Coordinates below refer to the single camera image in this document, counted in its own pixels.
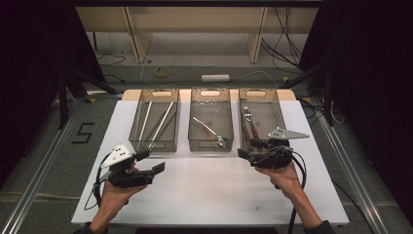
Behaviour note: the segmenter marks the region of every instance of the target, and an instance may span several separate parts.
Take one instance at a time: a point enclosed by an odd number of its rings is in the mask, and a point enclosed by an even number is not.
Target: wire
[[[313,121],[313,123],[311,123],[310,128],[311,128],[311,127],[316,123],[316,121],[317,121],[319,118],[321,118],[323,115],[324,115],[324,114],[321,113],[321,114]]]
[[[320,111],[323,112],[324,109],[322,108],[322,106],[320,105],[313,105],[311,103],[309,103],[308,101],[304,100],[303,97],[299,97],[298,98],[299,101],[303,102],[304,104],[306,104],[306,106],[302,106],[303,108],[311,108],[313,110],[313,113],[310,116],[306,116],[307,119],[313,118],[316,115],[316,111]]]
[[[293,65],[293,66],[295,66],[295,67],[297,67],[297,68],[300,68],[297,63],[294,63],[294,62],[291,61],[290,59],[288,59],[288,58],[286,58],[285,56],[283,56],[280,52],[278,52],[278,51],[276,51],[275,49],[273,49],[264,39],[262,39],[262,42],[264,42],[264,44],[263,44],[263,45],[264,45],[264,50],[265,50],[267,53],[269,53],[270,55],[272,55],[273,58],[279,59],[279,60],[282,60],[282,61],[286,61],[286,62],[290,63],[291,65]]]
[[[153,86],[158,86],[158,87],[169,87],[169,86],[182,85],[182,84],[186,84],[186,85],[196,85],[196,84],[202,84],[202,83],[204,83],[203,81],[200,81],[200,82],[192,82],[192,83],[191,83],[191,82],[190,82],[190,83],[177,82],[177,83],[173,83],[173,84],[161,85],[161,84],[156,84],[156,83],[144,81],[144,80],[143,80],[143,71],[144,71],[143,62],[140,63],[140,66],[142,67],[142,70],[141,70],[141,72],[140,72],[139,80],[140,80],[141,82],[145,83],[145,84],[148,84],[148,85],[153,85]],[[243,79],[243,78],[245,78],[245,77],[247,77],[247,76],[250,76],[250,75],[253,75],[253,74],[257,74],[257,73],[263,73],[263,74],[265,74],[265,75],[276,85],[276,88],[279,87],[279,85],[277,84],[277,82],[276,82],[268,73],[266,73],[265,71],[253,71],[253,72],[250,72],[250,73],[248,73],[248,74],[246,74],[246,75],[242,75],[242,76],[235,77],[235,78],[230,78],[230,80]],[[218,83],[212,83],[212,84],[215,84],[215,85],[218,85],[218,86],[221,86],[221,87],[225,87],[225,88],[236,88],[236,87],[224,86],[224,85],[221,85],[221,84],[218,84]]]
[[[279,38],[278,43],[280,42],[282,36],[285,35],[285,38],[286,38],[287,41],[288,41],[288,47],[289,47],[289,50],[290,50],[290,52],[291,52],[291,55],[292,55],[295,63],[298,63],[298,61],[297,61],[296,58],[301,59],[301,58],[300,58],[300,57],[301,57],[301,52],[300,52],[300,51],[298,50],[298,48],[295,46],[295,43],[294,43],[294,41],[293,41],[293,39],[292,39],[292,35],[291,35],[291,33],[290,33],[290,27],[291,27],[290,16],[291,16],[291,11],[292,11],[292,10],[291,10],[291,8],[286,8],[286,9],[285,9],[285,23],[284,23],[283,26],[282,26],[282,20],[281,20],[280,15],[279,15],[279,13],[278,13],[278,11],[277,11],[277,8],[275,7],[274,10],[275,10],[275,12],[276,12],[276,15],[277,15],[277,18],[278,18],[278,20],[279,20],[280,26],[281,26],[281,28],[282,28],[282,34],[281,34],[281,36],[280,36],[280,38]]]
[[[361,207],[357,204],[357,202],[352,198],[352,196],[350,196],[350,194],[342,186],[340,186],[340,184],[338,182],[334,181],[334,179],[331,179],[331,181],[333,182],[334,185],[336,185],[338,188],[340,188],[340,190],[350,199],[350,201],[352,201],[353,205],[355,205],[356,209],[361,214],[362,218],[364,219],[365,223],[367,224],[368,229],[370,229],[370,232],[372,234],[374,234],[373,228],[371,227],[370,223],[367,220],[367,216],[365,215],[365,213],[363,212]]]
[[[98,58],[96,58],[96,59],[99,60],[99,59],[102,59],[103,57],[106,57],[106,56],[111,56],[111,57],[115,57],[115,58],[120,58],[120,60],[117,60],[117,61],[112,62],[112,63],[110,63],[110,64],[99,64],[99,65],[102,65],[102,66],[111,66],[111,65],[113,65],[113,64],[119,63],[119,62],[127,59],[126,57],[115,56],[115,55],[111,55],[111,54],[104,54],[103,56],[98,57]]]
[[[243,76],[239,76],[239,77],[235,77],[235,78],[230,78],[230,80],[243,79],[243,78],[245,78],[245,77],[248,77],[248,76],[250,76],[250,75],[257,74],[257,73],[265,74],[265,75],[266,75],[268,78],[270,78],[270,80],[276,85],[276,88],[279,87],[279,85],[277,84],[277,82],[275,82],[275,81],[273,80],[273,78],[271,78],[271,76],[270,76],[268,73],[266,73],[265,71],[254,71],[254,72],[248,73],[248,74],[243,75]]]
[[[337,120],[336,117],[334,116],[334,113],[333,113],[333,105],[334,105],[334,102],[331,103],[331,108],[330,108],[331,117],[333,117],[333,120],[334,120],[335,122],[337,122],[337,124],[343,124],[344,121],[346,120],[346,116],[343,115],[342,120],[340,120],[340,121]]]
[[[101,181],[99,181],[99,180],[100,180],[100,173],[101,173],[101,170],[102,170],[101,166],[102,166],[103,162],[107,159],[107,157],[109,157],[109,155],[110,155],[110,153],[108,153],[106,156],[104,156],[103,160],[100,162],[99,168],[97,169],[97,173],[96,173],[96,179],[95,179],[95,182],[94,182],[94,187],[92,188],[91,194],[89,194],[89,198],[88,198],[88,200],[86,201],[86,204],[85,204],[85,208],[84,208],[85,211],[90,210],[90,209],[94,208],[95,206],[100,205],[100,185],[101,185]],[[96,203],[92,207],[86,208],[87,204],[89,203],[89,201],[92,197],[92,194],[96,198]]]
[[[121,79],[120,77],[116,76],[116,75],[104,75],[104,76],[110,76],[110,77],[115,77],[116,79],[120,80],[122,83],[127,83],[126,80]]]
[[[298,154],[297,152],[293,151],[293,153],[297,154],[304,163],[304,168],[303,168],[303,166],[300,164],[300,162],[298,162],[297,158],[295,158],[293,155],[291,155],[292,160],[298,166],[298,168],[301,171],[301,175],[303,176],[303,179],[301,181],[301,187],[304,189],[304,187],[306,186],[306,181],[307,181],[307,167],[306,167],[306,164],[304,162],[303,157],[301,157],[301,155]],[[295,208],[293,208],[292,212],[291,212],[291,218],[289,219],[289,224],[288,224],[288,234],[292,234],[292,229],[294,227],[294,221],[295,221],[296,215],[297,215],[297,211],[295,210]]]

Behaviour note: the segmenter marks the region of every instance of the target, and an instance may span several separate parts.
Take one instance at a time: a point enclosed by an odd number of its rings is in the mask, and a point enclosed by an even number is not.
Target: transparent tray
[[[130,142],[134,150],[175,152],[179,90],[142,90],[133,120]]]
[[[231,151],[234,130],[229,89],[193,89],[190,108],[190,150]]]
[[[245,110],[249,109],[252,125],[258,137],[254,137],[252,126],[245,117]],[[277,127],[285,129],[282,110],[275,89],[240,89],[240,133],[242,149],[252,150],[249,145],[251,138],[268,140],[268,134]]]

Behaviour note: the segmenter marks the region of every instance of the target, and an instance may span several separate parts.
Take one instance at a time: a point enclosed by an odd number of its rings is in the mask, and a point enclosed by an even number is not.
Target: metal rail
[[[49,168],[51,167],[55,157],[57,156],[60,147],[66,137],[67,131],[70,128],[73,117],[79,110],[80,106],[82,105],[82,99],[76,99],[73,102],[73,106],[70,108],[69,111],[69,118],[67,119],[66,125],[57,131],[57,134],[48,149],[43,161],[40,163],[39,168],[37,169],[36,173],[33,176],[33,179],[28,184],[27,188],[21,195],[18,203],[14,207],[13,211],[11,212],[10,216],[8,217],[5,226],[2,229],[2,234],[12,234],[18,233],[19,228],[21,227],[25,216],[27,215],[33,200],[36,197],[37,192],[39,191],[40,187],[45,180]]]
[[[320,105],[321,103],[316,100],[316,105]],[[357,200],[364,211],[367,220],[372,227],[375,234],[382,234],[382,233],[389,233],[388,229],[386,228],[383,219],[380,216],[379,211],[377,210],[376,206],[374,205],[370,195],[368,194],[364,184],[362,183],[358,173],[353,166],[349,155],[347,154],[346,150],[341,143],[340,138],[337,136],[334,127],[330,127],[325,118],[322,116],[319,118],[321,122],[321,126],[324,129],[324,132],[333,147],[333,150],[337,156],[337,159],[340,162],[341,167],[343,168],[344,174],[346,175],[347,180],[350,183],[350,186],[353,188]]]

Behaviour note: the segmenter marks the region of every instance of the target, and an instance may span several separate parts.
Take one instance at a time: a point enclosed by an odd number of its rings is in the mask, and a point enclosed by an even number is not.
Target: black cable
[[[299,97],[298,100],[306,104],[306,106],[302,106],[303,108],[309,107],[313,110],[313,113],[311,116],[306,116],[307,119],[313,118],[316,115],[316,111],[320,111],[320,112],[324,111],[321,105],[313,105],[309,103],[308,101],[304,100],[302,97]]]
[[[97,169],[97,173],[96,173],[94,188],[92,189],[92,192],[89,195],[88,201],[86,201],[86,204],[85,204],[85,211],[92,209],[96,205],[98,205],[98,206],[100,205],[100,185],[101,185],[101,182],[99,180],[100,180],[100,173],[102,171],[101,165],[107,159],[107,157],[109,157],[109,155],[110,155],[110,153],[108,153],[106,156],[104,156],[103,160],[100,162],[99,168]],[[87,204],[89,203],[89,200],[91,199],[92,194],[96,198],[96,204],[94,204],[92,207],[86,208]]]
[[[111,77],[115,77],[116,79],[120,80],[122,83],[127,83],[126,80],[121,79],[120,77],[116,76],[116,75],[104,75],[104,76],[111,76]]]
[[[295,67],[297,67],[297,68],[300,68],[300,67],[298,66],[298,64],[296,64],[296,63],[294,63],[293,61],[291,61],[290,59],[286,58],[286,57],[283,56],[280,52],[274,50],[264,39],[262,39],[262,42],[264,42],[264,45],[267,46],[267,49],[268,49],[268,50],[270,50],[270,51],[273,52],[274,54],[277,54],[279,57],[281,57],[281,58],[276,57],[276,59],[286,61],[286,62],[290,63],[291,65],[293,65],[293,66],[295,66]]]
[[[319,119],[319,118],[321,118],[321,116],[323,116],[324,115],[324,113],[321,113],[314,121],[313,121],[313,123],[311,123],[311,125],[310,125],[310,128],[316,123],[316,121]]]
[[[117,61],[112,62],[112,63],[110,63],[110,64],[99,64],[99,65],[102,65],[102,66],[111,66],[111,65],[113,65],[113,64],[116,64],[116,63],[118,63],[118,62],[121,62],[121,61],[127,59],[126,57],[114,56],[114,55],[111,55],[111,54],[104,54],[103,56],[98,57],[98,58],[96,58],[96,59],[99,60],[99,59],[102,59],[102,58],[105,57],[105,56],[111,56],[111,57],[115,57],[115,58],[120,58],[120,60],[117,60]]]
[[[355,205],[356,209],[361,214],[362,218],[364,219],[365,223],[367,224],[368,229],[370,229],[370,232],[372,234],[374,234],[373,228],[371,227],[370,223],[368,222],[367,216],[362,211],[361,207],[356,203],[356,201],[352,198],[352,196],[350,196],[350,194],[342,186],[340,186],[340,184],[338,182],[334,181],[334,179],[331,179],[331,181],[333,182],[334,185],[336,185],[338,188],[340,188],[340,190],[350,199],[350,201],[352,201],[353,205]]]
[[[287,41],[288,41],[288,47],[289,47],[289,50],[290,50],[290,52],[291,52],[292,58],[294,59],[295,63],[298,63],[298,61],[297,61],[296,58],[300,59],[300,57],[301,57],[301,52],[300,52],[300,51],[298,50],[298,48],[295,46],[295,43],[294,43],[294,41],[292,40],[292,37],[290,37],[290,27],[291,27],[290,16],[291,16],[291,9],[290,9],[290,8],[286,8],[286,9],[285,9],[285,23],[284,23],[284,25],[282,25],[282,20],[281,20],[280,15],[279,15],[279,13],[278,13],[278,11],[277,11],[277,8],[274,8],[274,10],[275,10],[276,15],[277,15],[277,18],[278,18],[278,20],[279,20],[279,24],[280,24],[280,26],[281,26],[281,28],[282,28],[282,35],[281,35],[281,37],[282,37],[283,35],[285,35],[285,38],[286,38]]]
[[[282,68],[278,67],[277,64],[276,64],[276,62],[275,62],[275,59],[279,59],[279,60],[282,60],[282,61],[287,61],[287,60],[285,60],[285,59],[287,59],[287,58],[284,59],[284,58],[276,57],[276,55],[275,55],[276,52],[273,51],[274,49],[271,48],[271,47],[267,44],[267,42],[265,42],[264,39],[262,39],[262,41],[265,43],[265,44],[263,44],[263,49],[264,49],[264,51],[266,51],[268,54],[270,54],[270,55],[273,57],[273,64],[274,64],[274,66],[276,67],[276,69],[281,70],[281,71],[284,71],[284,72],[288,72],[288,73],[291,73],[291,74],[297,74],[297,75],[301,75],[301,74],[302,74],[302,73],[298,73],[298,72],[294,72],[294,71],[289,71],[289,70],[285,70],[285,69],[282,69]]]
[[[303,179],[301,181],[301,188],[304,189],[304,187],[306,186],[306,180],[307,180],[307,167],[306,164],[304,162],[303,157],[301,157],[300,154],[298,154],[297,152],[292,152],[297,154],[298,156],[300,156],[301,160],[303,161],[304,164],[304,168],[303,166],[300,164],[300,162],[298,162],[297,158],[295,158],[294,156],[291,155],[292,160],[296,163],[296,165],[298,166],[298,168],[301,171],[301,174],[303,175]],[[297,211],[295,210],[295,208],[292,209],[292,213],[291,213],[291,217],[289,219],[289,224],[288,224],[288,234],[292,234],[292,229],[294,227],[294,221],[295,221],[295,216],[297,215]]]

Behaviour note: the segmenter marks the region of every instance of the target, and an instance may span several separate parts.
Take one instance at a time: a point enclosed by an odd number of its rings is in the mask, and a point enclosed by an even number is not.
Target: white surface
[[[119,101],[98,152],[92,173],[82,194],[73,223],[91,221],[97,208],[84,211],[97,167],[118,143],[128,142],[137,101]],[[321,219],[347,224],[348,218],[337,196],[314,137],[298,101],[281,101],[288,130],[309,134],[309,138],[290,141],[307,165],[305,188]],[[163,173],[153,184],[134,195],[112,223],[135,226],[275,226],[289,222],[292,206],[274,188],[266,175],[256,172],[238,157],[240,138],[235,137],[231,152],[190,152],[188,142],[189,102],[180,107],[178,147],[173,154],[152,153],[137,163],[142,169],[166,162]],[[239,136],[238,104],[232,102],[234,136]],[[89,206],[94,204],[91,198]]]

